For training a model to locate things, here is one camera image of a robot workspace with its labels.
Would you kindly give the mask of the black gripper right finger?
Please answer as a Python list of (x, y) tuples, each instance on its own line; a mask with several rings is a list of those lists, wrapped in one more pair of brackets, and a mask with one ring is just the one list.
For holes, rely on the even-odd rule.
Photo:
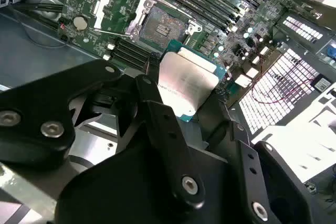
[(279, 153), (266, 142), (251, 145), (217, 95), (199, 109), (207, 151), (228, 161), (230, 185), (242, 223), (314, 223), (313, 199)]

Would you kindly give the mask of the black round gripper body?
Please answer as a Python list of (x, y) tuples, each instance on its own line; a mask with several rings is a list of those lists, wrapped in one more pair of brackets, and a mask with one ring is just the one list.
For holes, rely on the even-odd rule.
[(239, 166), (229, 159), (249, 145), (245, 129), (223, 115), (207, 150), (197, 150), (187, 145), (156, 84), (136, 88), (125, 148), (64, 188), (55, 223), (249, 223)]

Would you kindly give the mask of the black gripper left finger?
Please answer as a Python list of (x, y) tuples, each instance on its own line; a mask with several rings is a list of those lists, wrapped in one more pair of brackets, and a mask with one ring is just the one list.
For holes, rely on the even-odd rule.
[(123, 150), (123, 136), (137, 114), (138, 82), (155, 83), (94, 60), (2, 92), (1, 160), (34, 169), (59, 167), (76, 127), (104, 113), (118, 117)]

